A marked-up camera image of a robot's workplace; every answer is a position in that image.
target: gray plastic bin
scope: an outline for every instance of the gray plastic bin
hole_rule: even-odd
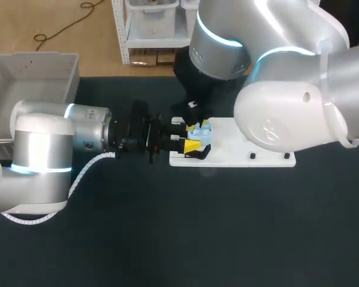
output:
[[[73,102],[79,81],[78,54],[0,55],[0,160],[12,159],[10,117],[14,105],[25,99]]]

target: small label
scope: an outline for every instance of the small label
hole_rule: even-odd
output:
[[[88,109],[88,111],[86,112],[86,118],[90,119],[90,120],[96,118],[95,110],[94,109]]]

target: wooden floor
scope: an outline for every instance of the wooden floor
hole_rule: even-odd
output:
[[[35,34],[53,35],[88,13],[84,0],[0,0],[0,54],[35,51]],[[170,66],[123,65],[118,47],[111,0],[98,5],[84,21],[49,40],[41,51],[80,55],[80,75],[159,76],[173,75]]]

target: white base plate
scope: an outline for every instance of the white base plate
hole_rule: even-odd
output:
[[[286,160],[284,154],[268,151],[250,142],[238,129],[234,118],[210,118],[211,152],[204,160],[185,157],[175,151],[170,152],[171,166],[185,167],[294,167],[294,153]],[[172,123],[183,123],[182,118],[173,118]],[[250,154],[255,153],[255,160]]]

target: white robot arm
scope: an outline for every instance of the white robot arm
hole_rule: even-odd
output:
[[[357,146],[359,47],[349,48],[344,27],[316,1],[201,1],[189,53],[198,71],[219,80],[254,65],[234,116],[256,145]]]

